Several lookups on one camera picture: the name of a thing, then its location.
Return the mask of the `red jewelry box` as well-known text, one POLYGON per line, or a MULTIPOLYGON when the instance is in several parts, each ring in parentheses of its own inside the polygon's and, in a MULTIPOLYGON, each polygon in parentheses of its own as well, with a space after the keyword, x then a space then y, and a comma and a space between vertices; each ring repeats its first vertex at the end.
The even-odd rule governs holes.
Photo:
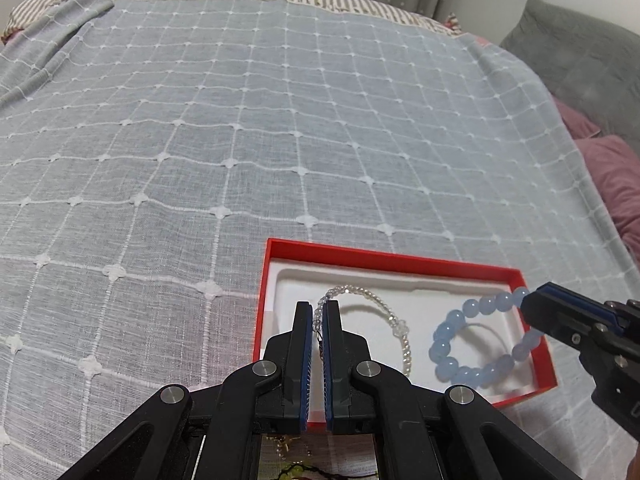
POLYGON ((314 310, 336 300, 344 330, 367 339, 375 361, 417 386, 442 391, 435 360, 451 356, 472 370, 501 364, 506 377, 480 390, 504 408, 556 387, 548 344, 527 335, 517 307, 471 308, 524 286, 520 271, 486 264, 371 252, 270 238, 266 243, 253 356, 289 330, 299 301, 314 310))

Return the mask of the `purple pillow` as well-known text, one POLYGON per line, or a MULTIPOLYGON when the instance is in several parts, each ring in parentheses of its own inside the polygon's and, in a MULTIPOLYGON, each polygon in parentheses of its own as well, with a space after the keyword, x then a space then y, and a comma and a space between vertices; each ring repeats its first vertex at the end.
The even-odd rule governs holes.
POLYGON ((620 136, 604 134, 582 113, 557 98, 553 101, 585 159, 618 235, 634 262, 639 263, 639 156, 620 136))

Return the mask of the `grey pillow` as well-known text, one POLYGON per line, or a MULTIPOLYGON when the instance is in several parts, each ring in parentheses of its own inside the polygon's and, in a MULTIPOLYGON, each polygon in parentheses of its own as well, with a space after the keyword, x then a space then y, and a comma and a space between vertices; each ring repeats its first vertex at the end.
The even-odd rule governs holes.
POLYGON ((638 34, 544 0, 527 0, 500 47, 523 61, 560 101, 638 151, 638 34))

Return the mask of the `grey grid bedspread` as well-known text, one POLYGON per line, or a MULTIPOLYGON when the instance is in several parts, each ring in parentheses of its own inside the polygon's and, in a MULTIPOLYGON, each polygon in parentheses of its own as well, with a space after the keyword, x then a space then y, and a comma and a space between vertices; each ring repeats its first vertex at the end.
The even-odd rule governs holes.
POLYGON ((513 55, 285 0, 67 0, 1 51, 1 474, 253 352, 271 237, 638 296, 513 55))

